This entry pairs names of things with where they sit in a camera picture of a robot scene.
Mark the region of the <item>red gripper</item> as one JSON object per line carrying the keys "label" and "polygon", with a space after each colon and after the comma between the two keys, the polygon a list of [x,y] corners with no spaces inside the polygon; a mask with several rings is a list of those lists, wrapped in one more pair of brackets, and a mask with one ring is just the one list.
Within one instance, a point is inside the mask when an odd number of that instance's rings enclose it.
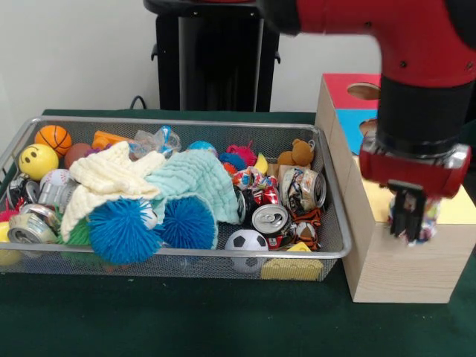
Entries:
{"label": "red gripper", "polygon": [[406,214],[406,190],[398,189],[394,197],[390,232],[399,236],[406,228],[409,242],[419,239],[426,196],[453,198],[458,193],[472,158],[470,147],[457,144],[441,158],[403,158],[385,152],[375,143],[363,143],[359,166],[364,179],[382,186],[400,186],[409,190]]}

